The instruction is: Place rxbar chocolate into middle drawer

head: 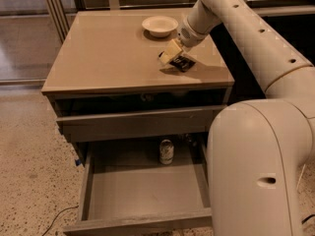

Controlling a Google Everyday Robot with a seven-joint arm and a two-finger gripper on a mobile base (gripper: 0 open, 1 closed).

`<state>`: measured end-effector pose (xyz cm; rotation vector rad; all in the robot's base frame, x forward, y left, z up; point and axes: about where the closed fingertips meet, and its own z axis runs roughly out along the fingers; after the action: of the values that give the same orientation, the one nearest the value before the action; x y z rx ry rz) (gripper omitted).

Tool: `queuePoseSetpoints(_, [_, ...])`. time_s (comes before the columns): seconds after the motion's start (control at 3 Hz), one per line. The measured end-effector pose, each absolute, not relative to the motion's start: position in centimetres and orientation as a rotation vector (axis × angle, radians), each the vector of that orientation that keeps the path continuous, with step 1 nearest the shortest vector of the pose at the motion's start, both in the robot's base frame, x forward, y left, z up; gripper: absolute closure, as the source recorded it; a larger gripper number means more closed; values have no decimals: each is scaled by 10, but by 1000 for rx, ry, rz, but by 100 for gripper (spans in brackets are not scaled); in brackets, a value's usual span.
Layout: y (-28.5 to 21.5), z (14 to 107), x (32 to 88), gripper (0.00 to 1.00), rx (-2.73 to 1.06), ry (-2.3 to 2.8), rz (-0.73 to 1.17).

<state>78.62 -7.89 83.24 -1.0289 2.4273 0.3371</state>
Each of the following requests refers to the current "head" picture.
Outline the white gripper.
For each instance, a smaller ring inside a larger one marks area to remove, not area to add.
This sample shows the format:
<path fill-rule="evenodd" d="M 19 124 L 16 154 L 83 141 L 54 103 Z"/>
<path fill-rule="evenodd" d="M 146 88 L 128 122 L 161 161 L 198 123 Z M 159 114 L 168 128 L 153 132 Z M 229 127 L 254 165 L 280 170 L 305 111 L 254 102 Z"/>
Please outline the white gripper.
<path fill-rule="evenodd" d="M 207 21 L 197 21 L 185 17 L 177 30 L 178 38 L 172 39 L 162 53 L 158 56 L 160 62 L 165 65 L 170 63 L 182 52 L 185 47 L 194 47 L 200 44 L 210 32 L 210 24 Z"/>

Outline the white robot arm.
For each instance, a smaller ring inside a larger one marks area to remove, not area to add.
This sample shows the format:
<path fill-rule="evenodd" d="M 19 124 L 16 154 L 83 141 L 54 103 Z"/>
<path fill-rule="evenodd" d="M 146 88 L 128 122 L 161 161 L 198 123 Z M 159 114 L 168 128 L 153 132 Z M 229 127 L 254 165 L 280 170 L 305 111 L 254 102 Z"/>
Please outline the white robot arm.
<path fill-rule="evenodd" d="M 315 69 L 246 1 L 198 0 L 160 60 L 225 26 L 265 96 L 229 105 L 212 123 L 214 236 L 303 236 L 297 169 L 314 155 Z"/>

